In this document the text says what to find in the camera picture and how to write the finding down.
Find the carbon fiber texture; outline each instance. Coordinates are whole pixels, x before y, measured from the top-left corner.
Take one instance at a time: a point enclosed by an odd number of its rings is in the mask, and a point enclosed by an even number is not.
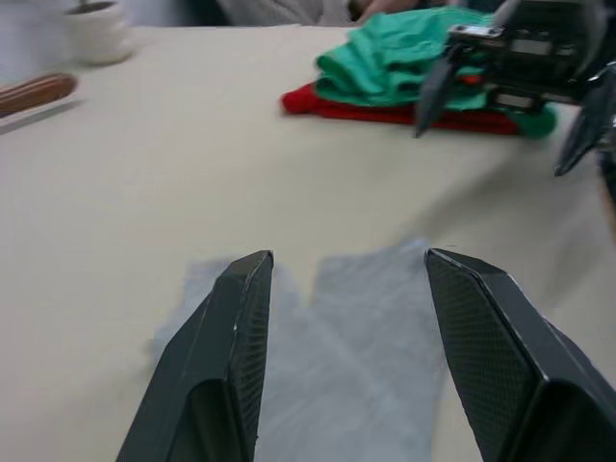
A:
[[[449,369],[485,462],[506,459],[535,376],[474,277],[438,256],[427,269]]]
[[[248,452],[254,457],[261,412],[261,395],[268,352],[271,270],[260,267],[252,275],[246,302],[237,325],[238,336],[229,366],[229,378],[237,400],[240,428]]]

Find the gray towel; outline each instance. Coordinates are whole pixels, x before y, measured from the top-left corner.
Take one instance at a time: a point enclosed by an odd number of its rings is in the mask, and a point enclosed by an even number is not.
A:
[[[414,241],[325,259],[309,307],[276,266],[256,462],[430,460],[444,355],[424,250]],[[229,262],[189,267],[155,354]]]

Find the green cloth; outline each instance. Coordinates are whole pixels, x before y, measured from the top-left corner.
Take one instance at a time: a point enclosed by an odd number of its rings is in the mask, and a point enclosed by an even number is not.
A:
[[[348,43],[317,58],[321,98],[355,106],[391,107],[417,101],[422,81],[441,56],[454,25],[485,26],[491,14],[443,7],[397,14],[376,14],[362,28],[349,33]],[[460,75],[480,69],[463,67]],[[456,111],[483,108],[480,86],[454,86],[447,107]],[[547,108],[540,115],[515,114],[525,135],[541,138],[552,131],[556,115]]]

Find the person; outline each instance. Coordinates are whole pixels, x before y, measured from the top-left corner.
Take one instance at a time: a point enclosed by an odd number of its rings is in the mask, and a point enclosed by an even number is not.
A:
[[[361,25],[377,13],[436,7],[447,0],[218,0],[231,25]]]

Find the white table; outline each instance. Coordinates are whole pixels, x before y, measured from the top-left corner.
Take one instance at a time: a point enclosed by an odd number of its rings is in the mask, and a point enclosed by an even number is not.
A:
[[[308,294],[326,255],[408,236],[511,272],[616,384],[616,255],[592,162],[549,141],[285,118],[345,30],[140,30],[87,100],[0,137],[0,460],[115,460],[147,339],[190,260],[272,248]],[[480,460],[449,380],[433,460]]]

